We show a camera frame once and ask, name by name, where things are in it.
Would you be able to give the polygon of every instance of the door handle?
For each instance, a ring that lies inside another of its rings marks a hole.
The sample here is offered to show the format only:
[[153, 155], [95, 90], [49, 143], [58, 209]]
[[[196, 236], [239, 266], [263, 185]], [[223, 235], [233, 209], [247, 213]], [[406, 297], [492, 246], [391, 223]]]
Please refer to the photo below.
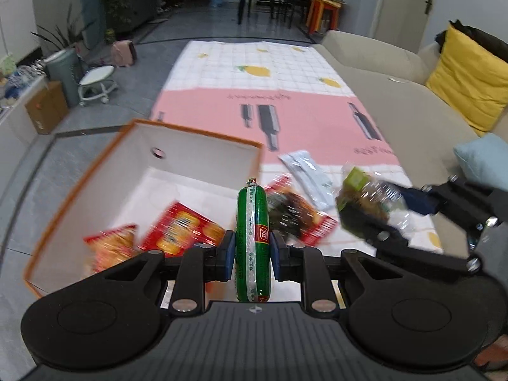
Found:
[[429, 15], [431, 9], [432, 9], [432, 0], [426, 0], [425, 1], [425, 14]]

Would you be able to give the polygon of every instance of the orange stool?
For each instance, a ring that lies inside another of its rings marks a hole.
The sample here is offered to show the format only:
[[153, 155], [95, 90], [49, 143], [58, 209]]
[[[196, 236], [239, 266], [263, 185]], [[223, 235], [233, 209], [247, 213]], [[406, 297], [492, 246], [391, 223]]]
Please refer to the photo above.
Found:
[[307, 16], [306, 26], [309, 28], [309, 34], [316, 33], [321, 27], [324, 10], [332, 11], [332, 25], [330, 30], [336, 30], [339, 25], [339, 10], [342, 4], [333, 0], [312, 0]]

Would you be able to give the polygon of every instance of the plastic food packaging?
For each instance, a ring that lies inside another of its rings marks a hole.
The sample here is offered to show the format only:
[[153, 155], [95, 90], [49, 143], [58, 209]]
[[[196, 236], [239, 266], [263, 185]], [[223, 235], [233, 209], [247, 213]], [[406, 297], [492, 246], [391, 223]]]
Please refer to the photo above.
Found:
[[139, 248], [162, 249], [166, 257], [179, 257], [193, 245], [217, 246], [224, 234], [225, 230], [210, 219], [174, 202], [152, 226]]
[[279, 159], [303, 186], [316, 209], [325, 211], [334, 206], [333, 183], [309, 152], [299, 150], [281, 155]]
[[236, 296], [240, 302], [270, 298], [270, 238], [265, 189], [249, 179], [238, 192], [236, 212]]
[[400, 191], [378, 176], [370, 175], [357, 167], [344, 169], [342, 188], [336, 197], [337, 211], [352, 202], [365, 213], [396, 227], [406, 238], [413, 228], [410, 212]]
[[134, 257], [137, 254], [134, 249], [137, 229], [137, 225], [131, 224], [83, 238], [95, 252], [91, 271], [102, 272]]
[[270, 230], [279, 231], [286, 242], [291, 237], [315, 246], [338, 224], [325, 212], [317, 211], [291, 188], [291, 176], [278, 176], [265, 187], [268, 197]]

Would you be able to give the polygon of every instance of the sausage in green wrapper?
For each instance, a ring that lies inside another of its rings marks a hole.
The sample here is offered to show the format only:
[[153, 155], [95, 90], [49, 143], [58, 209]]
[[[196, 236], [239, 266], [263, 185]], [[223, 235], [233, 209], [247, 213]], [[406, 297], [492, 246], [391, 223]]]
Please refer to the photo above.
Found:
[[240, 302], [270, 298], [270, 243], [265, 189], [249, 179], [238, 193], [236, 212], [236, 296]]

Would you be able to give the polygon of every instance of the yellow pillow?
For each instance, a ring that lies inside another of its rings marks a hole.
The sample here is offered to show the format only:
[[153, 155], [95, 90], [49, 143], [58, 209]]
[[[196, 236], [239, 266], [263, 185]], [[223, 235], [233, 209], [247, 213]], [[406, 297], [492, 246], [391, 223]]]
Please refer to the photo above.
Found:
[[450, 25], [426, 86], [483, 136], [508, 104], [508, 63]]

